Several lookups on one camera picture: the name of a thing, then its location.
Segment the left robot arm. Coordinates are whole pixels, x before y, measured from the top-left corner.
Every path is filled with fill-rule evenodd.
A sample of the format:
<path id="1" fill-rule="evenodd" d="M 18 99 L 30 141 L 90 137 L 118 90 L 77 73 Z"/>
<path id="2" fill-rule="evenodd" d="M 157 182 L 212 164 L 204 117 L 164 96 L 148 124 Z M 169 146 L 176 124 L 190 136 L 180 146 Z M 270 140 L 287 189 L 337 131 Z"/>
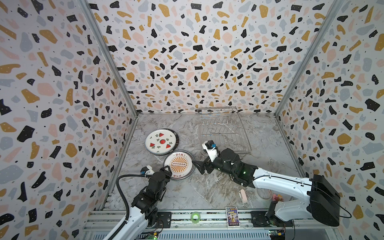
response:
<path id="1" fill-rule="evenodd" d="M 172 171 L 169 166 L 165 166 L 151 175 L 141 173 L 119 176 L 116 180 L 116 187 L 126 207 L 126 214 L 104 239 L 134 240 L 147 227 L 154 226 L 158 216 L 157 204 L 163 200 L 171 176 Z M 132 203 L 128 203 L 120 186 L 120 179 L 129 177 L 149 179 L 148 185 L 140 190 Z"/>

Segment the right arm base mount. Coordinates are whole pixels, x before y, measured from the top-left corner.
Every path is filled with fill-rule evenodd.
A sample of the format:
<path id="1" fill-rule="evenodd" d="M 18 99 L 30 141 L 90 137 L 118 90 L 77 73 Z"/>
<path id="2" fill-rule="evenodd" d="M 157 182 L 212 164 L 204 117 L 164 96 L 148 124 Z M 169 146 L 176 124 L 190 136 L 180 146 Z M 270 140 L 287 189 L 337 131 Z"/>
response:
<path id="1" fill-rule="evenodd" d="M 254 228 L 266 227 L 293 227 L 293 221 L 284 222 L 276 216 L 269 215 L 267 211 L 251 211 L 251 222 Z"/>

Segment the fruit patterned white plate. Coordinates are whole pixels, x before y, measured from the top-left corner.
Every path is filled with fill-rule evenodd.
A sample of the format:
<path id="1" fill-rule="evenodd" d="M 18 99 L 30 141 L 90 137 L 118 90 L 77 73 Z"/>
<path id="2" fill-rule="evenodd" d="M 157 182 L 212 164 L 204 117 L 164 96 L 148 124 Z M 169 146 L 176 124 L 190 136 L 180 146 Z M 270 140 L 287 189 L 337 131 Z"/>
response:
<path id="1" fill-rule="evenodd" d="M 169 129 L 159 129 L 150 133 L 146 140 L 145 146 L 146 149 L 158 156 L 167 155 L 173 151 L 173 148 L 176 143 L 176 137 L 173 134 L 172 130 Z"/>

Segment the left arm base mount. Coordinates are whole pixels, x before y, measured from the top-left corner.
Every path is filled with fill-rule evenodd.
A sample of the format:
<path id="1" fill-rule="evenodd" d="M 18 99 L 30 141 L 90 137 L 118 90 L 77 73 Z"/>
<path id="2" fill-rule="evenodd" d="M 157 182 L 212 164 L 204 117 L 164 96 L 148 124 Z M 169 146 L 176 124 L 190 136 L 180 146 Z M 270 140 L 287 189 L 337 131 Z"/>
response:
<path id="1" fill-rule="evenodd" d="M 156 215 L 149 217 L 147 228 L 157 227 L 169 229 L 171 227 L 172 212 L 157 212 Z"/>

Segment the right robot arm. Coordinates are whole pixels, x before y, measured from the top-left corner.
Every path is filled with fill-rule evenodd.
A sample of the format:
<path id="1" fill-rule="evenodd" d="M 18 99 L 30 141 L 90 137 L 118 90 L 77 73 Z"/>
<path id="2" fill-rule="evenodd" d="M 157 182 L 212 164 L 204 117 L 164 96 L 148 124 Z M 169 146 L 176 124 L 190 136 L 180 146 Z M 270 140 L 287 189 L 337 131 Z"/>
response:
<path id="1" fill-rule="evenodd" d="M 314 219 L 330 227 L 340 225 L 341 197 L 324 176 L 299 178 L 273 173 L 242 162 L 231 149 L 218 152 L 213 148 L 207 153 L 209 156 L 204 161 L 193 161 L 201 174 L 218 170 L 242 187 L 271 190 L 294 198 L 271 202 L 266 214 L 269 221 Z"/>

